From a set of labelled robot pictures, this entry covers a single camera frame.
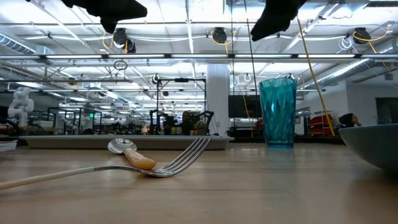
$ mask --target teal glass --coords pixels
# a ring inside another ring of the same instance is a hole
[[[265,80],[260,82],[259,89],[268,147],[293,147],[296,81],[291,78]]]

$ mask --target yellow cable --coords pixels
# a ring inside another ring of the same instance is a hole
[[[387,26],[387,31],[386,31],[386,33],[385,33],[383,36],[378,37],[378,38],[376,38],[376,39],[362,39],[362,38],[356,37],[356,36],[355,36],[355,34],[357,33],[356,31],[353,33],[353,37],[354,37],[355,39],[362,40],[362,41],[376,41],[376,40],[380,40],[380,39],[385,38],[386,35],[388,34],[388,30],[389,30],[389,29],[390,29],[390,26]]]
[[[371,46],[373,52],[374,52],[375,54],[377,54],[377,51],[376,51],[376,49],[373,47],[373,44],[372,44],[371,42],[368,42],[368,43],[369,43],[369,45]],[[385,66],[385,68],[392,74],[390,68],[389,68],[384,62],[381,62],[381,63],[383,63],[383,65]]]
[[[238,86],[238,89],[239,89],[239,92],[242,94],[242,97],[243,97],[244,109],[246,110],[246,114],[247,114],[247,116],[248,116],[248,118],[249,118],[250,128],[251,128],[251,137],[253,138],[253,123],[251,122],[251,119],[250,119],[249,110],[248,110],[248,105],[246,104],[246,99],[245,99],[245,97],[244,97],[244,95],[243,95],[243,92],[242,92],[241,89],[239,88],[239,86]]]
[[[297,18],[297,22],[298,22],[298,27],[300,28],[301,38],[303,39],[304,51],[305,51],[305,54],[307,55],[307,62],[308,62],[308,66],[310,67],[312,79],[313,79],[313,82],[315,83],[315,86],[317,88],[319,99],[321,100],[322,108],[323,108],[323,111],[325,112],[326,119],[328,120],[328,124],[329,124],[329,128],[330,128],[330,131],[331,131],[331,135],[335,136],[335,130],[333,130],[333,126],[331,125],[331,122],[330,122],[330,119],[329,119],[329,114],[328,114],[328,112],[326,110],[325,103],[323,102],[323,97],[322,97],[321,91],[319,90],[317,78],[315,78],[315,74],[314,74],[314,72],[312,70],[311,60],[310,60],[310,57],[309,57],[307,45],[306,45],[305,39],[304,39],[303,28],[301,27],[301,23],[300,23],[300,19],[299,18]]]
[[[110,49],[110,48],[112,48],[112,46],[113,46],[113,35],[112,35],[112,42],[111,42],[111,46],[110,47],[108,47],[106,44],[105,44],[105,39],[104,39],[104,37],[105,37],[105,32],[104,32],[104,35],[102,36],[102,45],[104,45],[104,47],[106,48],[106,49]]]
[[[246,99],[245,99],[243,94],[242,94],[242,97],[243,97],[244,109],[246,110],[246,114],[248,115],[249,122],[250,122],[251,137],[253,138],[253,123],[251,122],[250,115],[249,115],[249,110],[248,110],[248,105],[246,104]]]
[[[232,41],[233,41],[233,40],[234,40],[234,38],[235,38],[235,32],[234,32],[234,34],[233,34],[233,37],[232,37],[232,40],[231,40],[231,41],[229,41],[228,43],[223,43],[223,44],[221,44],[221,43],[219,43],[219,42],[217,42],[217,41],[215,41],[215,40],[213,39],[213,33],[214,33],[214,31],[211,31],[211,33],[210,33],[210,37],[211,37],[211,39],[213,40],[213,42],[214,42],[214,43],[216,43],[216,44],[218,44],[218,45],[228,45],[228,44],[232,43]]]

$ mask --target white robot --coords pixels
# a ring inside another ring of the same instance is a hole
[[[27,87],[19,87],[17,91],[14,93],[14,99],[12,103],[8,107],[8,117],[13,118],[15,116],[19,117],[18,125],[26,126],[27,124],[27,114],[32,112],[34,109],[34,102],[32,99],[29,99],[29,93],[31,89]]]

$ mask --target fork tines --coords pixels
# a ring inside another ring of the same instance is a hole
[[[202,154],[211,138],[197,138],[176,159],[167,164],[162,170],[170,172],[181,172],[188,168]]]

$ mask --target spoon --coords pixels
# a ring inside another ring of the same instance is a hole
[[[139,154],[137,146],[128,139],[113,139],[109,142],[108,149],[116,154],[124,154],[135,168],[149,170],[156,166],[154,160]]]

